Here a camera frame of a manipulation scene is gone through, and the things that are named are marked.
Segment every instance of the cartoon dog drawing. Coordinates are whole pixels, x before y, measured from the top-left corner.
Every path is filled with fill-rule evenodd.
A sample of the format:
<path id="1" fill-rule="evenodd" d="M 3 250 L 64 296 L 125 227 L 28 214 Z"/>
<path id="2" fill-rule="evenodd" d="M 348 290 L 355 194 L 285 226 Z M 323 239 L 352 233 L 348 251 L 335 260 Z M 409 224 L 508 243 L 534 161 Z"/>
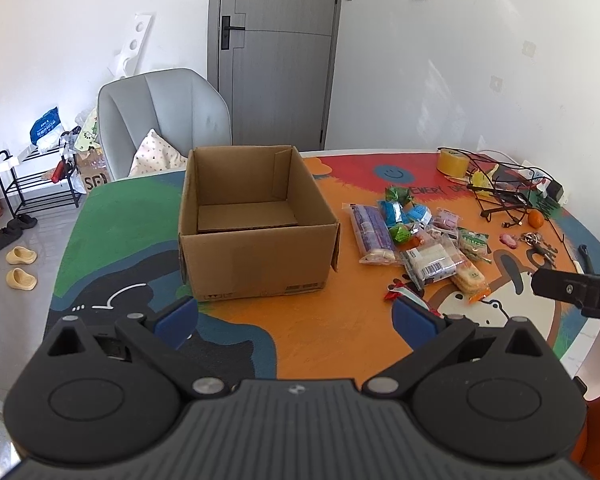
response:
<path id="1" fill-rule="evenodd" d="M 531 275 L 535 269 L 523 266 L 509 251 L 497 250 L 493 259 L 501 277 L 490 283 L 490 296 L 476 303 L 464 298 L 455 285 L 438 290 L 429 300 L 431 310 L 440 314 L 463 314 L 480 326 L 504 326 L 513 316 L 529 318 L 550 346 L 560 328 L 562 304 L 535 296 L 531 290 Z"/>

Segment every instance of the slipper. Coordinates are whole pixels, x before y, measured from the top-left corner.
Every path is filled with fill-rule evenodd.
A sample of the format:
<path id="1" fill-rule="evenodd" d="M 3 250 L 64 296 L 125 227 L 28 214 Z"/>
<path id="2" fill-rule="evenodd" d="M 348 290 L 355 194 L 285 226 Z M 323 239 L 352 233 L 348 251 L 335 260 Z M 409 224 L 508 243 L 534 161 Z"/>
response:
<path id="1" fill-rule="evenodd" d="M 22 229 L 19 227 L 3 227 L 0 229 L 0 249 L 5 248 L 9 244 L 13 244 L 18 238 L 22 236 Z"/>
<path id="2" fill-rule="evenodd" d="M 38 254 L 36 253 L 36 251 L 31 251 L 26 247 L 18 245 L 15 246 L 11 251 L 9 251 L 5 257 L 7 259 L 7 262 L 9 262 L 11 265 L 29 265 L 36 261 Z"/>
<path id="3" fill-rule="evenodd" d="M 24 270 L 16 267 L 7 272 L 7 285 L 17 290 L 31 290 L 36 286 L 38 279 L 35 276 L 27 274 Z"/>
<path id="4" fill-rule="evenodd" d="M 37 218 L 27 214 L 21 214 L 16 215 L 15 218 L 9 220 L 7 222 L 7 227 L 12 229 L 15 229 L 16 227 L 19 227 L 20 229 L 31 229 L 32 227 L 35 227 L 37 223 Z"/>

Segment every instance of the door handle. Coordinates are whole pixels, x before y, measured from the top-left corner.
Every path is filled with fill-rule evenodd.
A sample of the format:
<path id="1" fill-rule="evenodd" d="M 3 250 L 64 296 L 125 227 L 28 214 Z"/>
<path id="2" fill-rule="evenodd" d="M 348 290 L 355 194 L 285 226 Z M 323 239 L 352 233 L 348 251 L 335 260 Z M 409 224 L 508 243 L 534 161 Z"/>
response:
<path id="1" fill-rule="evenodd" d="M 229 37 L 232 30 L 246 30 L 246 28 L 232 27 L 231 16 L 223 16 L 222 27 L 220 31 L 220 50 L 229 50 Z"/>

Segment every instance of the white wall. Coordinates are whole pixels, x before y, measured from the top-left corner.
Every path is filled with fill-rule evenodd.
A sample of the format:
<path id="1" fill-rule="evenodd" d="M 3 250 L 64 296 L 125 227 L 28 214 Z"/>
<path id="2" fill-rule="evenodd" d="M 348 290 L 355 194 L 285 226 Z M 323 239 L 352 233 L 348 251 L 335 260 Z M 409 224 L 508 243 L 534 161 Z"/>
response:
<path id="1" fill-rule="evenodd" d="M 0 0 L 0 150 L 17 154 L 55 105 L 65 126 L 94 105 L 136 12 L 153 13 L 137 72 L 206 76 L 208 0 Z"/>
<path id="2" fill-rule="evenodd" d="M 600 0 L 342 3 L 327 148 L 480 136 L 561 180 L 600 239 Z"/>

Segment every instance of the polka dot pillow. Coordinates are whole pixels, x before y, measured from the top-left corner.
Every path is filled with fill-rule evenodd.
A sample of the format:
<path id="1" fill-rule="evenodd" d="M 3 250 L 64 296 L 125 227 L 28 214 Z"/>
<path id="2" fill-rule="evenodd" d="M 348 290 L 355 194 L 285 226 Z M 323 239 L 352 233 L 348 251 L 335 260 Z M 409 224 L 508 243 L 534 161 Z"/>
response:
<path id="1" fill-rule="evenodd" d="M 134 155 L 129 176 L 139 176 L 157 171 L 177 170 L 187 167 L 187 157 L 180 155 L 160 135 L 151 130 L 142 140 Z"/>

